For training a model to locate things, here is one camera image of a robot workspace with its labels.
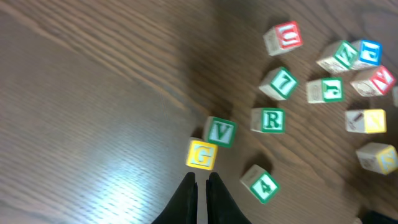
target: wooden block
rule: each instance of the wooden block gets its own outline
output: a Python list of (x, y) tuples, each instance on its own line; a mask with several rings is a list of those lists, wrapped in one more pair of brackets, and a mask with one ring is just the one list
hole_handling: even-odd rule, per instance
[(270, 71), (259, 89), (274, 100), (287, 100), (299, 81), (284, 67)]
[(363, 70), (380, 65), (382, 54), (382, 45), (380, 43), (371, 40), (357, 40), (351, 44), (359, 52), (352, 69)]
[(356, 151), (363, 169), (387, 175), (398, 168), (394, 146), (371, 142)]
[(349, 42), (341, 40), (329, 45), (321, 54), (317, 64), (326, 71), (337, 74), (352, 68), (358, 51)]
[(362, 224), (362, 221), (360, 218), (356, 217), (353, 224)]
[(321, 78), (307, 82), (309, 103), (334, 103), (344, 100), (342, 78)]
[(382, 109), (346, 111), (346, 130), (354, 133), (385, 133), (386, 112)]
[(365, 97), (383, 96), (394, 86), (396, 79), (384, 66), (359, 72), (351, 82), (354, 89)]
[(398, 86), (394, 86), (392, 89), (392, 100), (394, 101), (394, 106), (398, 107)]
[(241, 178), (241, 183), (263, 204), (279, 190), (278, 183), (258, 165), (253, 165)]
[(230, 148), (235, 139), (235, 122), (210, 116), (207, 118), (203, 139), (212, 144)]
[(303, 45), (299, 26), (295, 21), (271, 28), (263, 38), (270, 56), (284, 54)]
[(260, 133), (285, 133), (285, 111), (277, 108), (254, 108), (251, 110), (252, 131)]
[(217, 156), (217, 145), (201, 139), (190, 138), (186, 165), (194, 168), (212, 170)]

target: white block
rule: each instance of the white block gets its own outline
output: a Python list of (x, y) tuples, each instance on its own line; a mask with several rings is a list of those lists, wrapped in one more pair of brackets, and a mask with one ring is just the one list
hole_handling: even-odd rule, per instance
[(355, 218), (353, 224), (362, 224), (362, 220), (360, 218)]
[(279, 191), (278, 183), (258, 165), (253, 165), (241, 177), (241, 183), (263, 204)]
[(325, 48), (317, 64), (326, 71), (337, 74), (350, 70), (357, 58), (358, 51), (349, 42), (341, 40)]
[(397, 152), (394, 146), (371, 142), (356, 151), (363, 169), (389, 174), (398, 168)]
[(293, 93), (299, 81), (284, 67), (270, 71), (259, 89), (274, 100), (286, 100)]
[(382, 109), (346, 111), (346, 130), (354, 133), (385, 133), (386, 112)]
[(343, 79), (322, 78), (307, 82), (309, 103), (333, 103), (344, 100)]
[(299, 26), (294, 21), (273, 27), (263, 38), (270, 56), (290, 52), (303, 45)]
[(250, 130), (262, 133), (262, 108), (251, 110)]
[(357, 40), (351, 43), (359, 52), (353, 70), (364, 70), (379, 66), (381, 63), (382, 45), (371, 40)]
[(350, 83), (361, 96), (370, 97), (387, 94), (395, 82), (396, 78), (381, 65), (359, 72)]
[(392, 89), (392, 99), (394, 100), (394, 106), (398, 107), (398, 86), (394, 86)]

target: yellow g block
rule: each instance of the yellow g block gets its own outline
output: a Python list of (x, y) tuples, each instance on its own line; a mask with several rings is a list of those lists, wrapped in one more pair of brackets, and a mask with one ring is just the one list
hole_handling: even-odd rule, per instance
[(194, 168), (212, 170), (216, 161), (217, 145), (199, 139), (190, 139), (186, 165)]
[(384, 110), (364, 110), (365, 133), (386, 132), (386, 112)]
[(379, 152), (376, 157), (383, 174), (389, 174), (398, 168), (397, 151), (394, 146), (388, 146)]

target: letter block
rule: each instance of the letter block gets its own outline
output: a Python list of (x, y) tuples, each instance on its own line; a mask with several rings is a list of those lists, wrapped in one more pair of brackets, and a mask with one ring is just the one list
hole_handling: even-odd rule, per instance
[(342, 78), (321, 78), (307, 82), (309, 103), (333, 103), (344, 100)]
[(329, 45), (321, 54), (317, 64), (326, 71), (337, 74), (350, 70), (357, 58), (358, 51), (355, 47), (341, 40)]
[(284, 54), (303, 45), (296, 22), (286, 22), (271, 28), (263, 36), (270, 56)]
[(354, 133), (385, 133), (386, 112), (382, 109), (346, 111), (346, 130)]
[(382, 96), (394, 86), (396, 79), (383, 65), (359, 72), (351, 82), (354, 89), (365, 97)]
[(356, 217), (353, 224), (362, 224), (362, 220), (360, 218)]
[(203, 139), (212, 144), (230, 148), (235, 139), (235, 122), (210, 116), (207, 118)]
[(217, 145), (201, 139), (190, 138), (186, 165), (189, 167), (212, 170), (217, 156)]
[(263, 204), (279, 191), (279, 184), (258, 165), (253, 165), (242, 176), (241, 183)]
[(359, 52), (352, 69), (362, 70), (380, 65), (382, 54), (382, 45), (380, 43), (371, 40), (357, 40), (351, 44)]
[(260, 133), (285, 133), (285, 111), (277, 108), (252, 109), (251, 130)]
[(394, 100), (394, 106), (398, 107), (398, 86), (394, 86), (392, 89), (392, 100)]
[(394, 146), (371, 142), (356, 151), (363, 169), (387, 175), (398, 168)]
[(274, 100), (287, 100), (299, 81), (284, 67), (270, 71), (259, 89)]

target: wooden floor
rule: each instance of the wooden floor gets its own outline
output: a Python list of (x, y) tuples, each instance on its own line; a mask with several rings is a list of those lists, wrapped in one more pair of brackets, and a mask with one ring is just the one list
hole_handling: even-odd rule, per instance
[[(0, 2), (0, 223), (150, 223), (188, 171), (206, 223), (210, 172), (185, 165), (209, 115), (238, 123), (215, 171), (253, 223), (350, 224), (363, 208), (398, 218), (398, 173), (362, 170), (355, 150), (397, 143), (391, 96), (309, 105), (305, 82), (338, 39), (384, 46), (398, 73), (396, 0), (3, 0)], [(270, 57), (262, 34), (298, 22), (304, 46)], [(278, 104), (257, 86), (285, 65), (299, 79)], [(286, 110), (285, 134), (249, 130), (250, 109)], [(387, 134), (345, 131), (347, 108), (387, 110)], [(280, 192), (261, 205), (239, 183), (272, 168)]]

